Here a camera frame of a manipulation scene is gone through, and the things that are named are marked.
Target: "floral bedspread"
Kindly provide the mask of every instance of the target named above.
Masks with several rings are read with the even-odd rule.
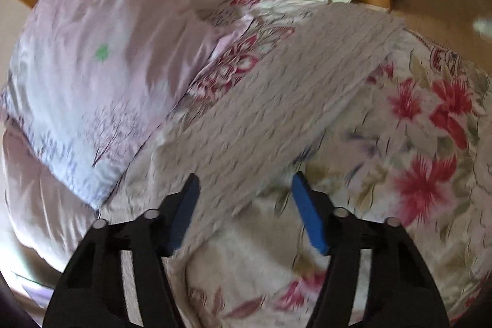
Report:
[[[219,24],[238,6],[249,13],[269,10],[266,19],[277,10],[278,21],[290,22],[265,25],[263,32],[252,27],[250,37],[204,72],[176,111],[183,127],[316,8],[302,1],[234,0],[207,18]],[[450,320],[458,318],[492,270],[489,86],[489,77],[458,54],[405,32],[336,123],[195,252],[186,281],[202,325],[307,323],[329,258],[309,244],[290,197],[299,170],[335,206],[358,217],[399,217],[431,270]],[[363,252],[352,322],[362,317],[369,274],[370,254]]]

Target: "silver screw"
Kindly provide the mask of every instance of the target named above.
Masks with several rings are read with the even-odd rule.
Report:
[[[391,227],[399,227],[400,225],[402,225],[402,222],[396,218],[396,217],[388,217],[386,220],[385,220],[386,224],[388,224],[389,226]]]
[[[147,220],[153,220],[154,218],[159,217],[159,210],[157,209],[149,209],[144,213],[144,217]]]
[[[338,207],[338,208],[336,208],[335,210],[333,210],[333,214],[334,214],[336,217],[345,218],[345,217],[348,217],[348,215],[349,215],[350,213],[348,212],[348,210],[347,210],[347,209],[342,208],[342,207]]]
[[[104,220],[103,218],[99,218],[93,222],[93,228],[100,230],[101,228],[105,227],[108,225],[108,222]]]

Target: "green spot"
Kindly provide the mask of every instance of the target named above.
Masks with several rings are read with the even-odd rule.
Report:
[[[100,62],[105,62],[108,57],[109,57],[109,46],[108,44],[102,44],[95,51],[95,58]]]

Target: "pillow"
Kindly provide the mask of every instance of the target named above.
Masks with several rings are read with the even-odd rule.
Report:
[[[189,0],[39,0],[3,103],[35,155],[97,209],[199,71],[248,28]]]
[[[53,177],[12,119],[3,134],[3,168],[8,215],[18,240],[63,271],[97,213]]]

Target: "brown floor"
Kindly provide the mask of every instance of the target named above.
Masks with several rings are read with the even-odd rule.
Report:
[[[492,18],[492,0],[395,0],[394,11],[405,17],[410,29],[492,73],[492,41],[472,27],[478,16]]]

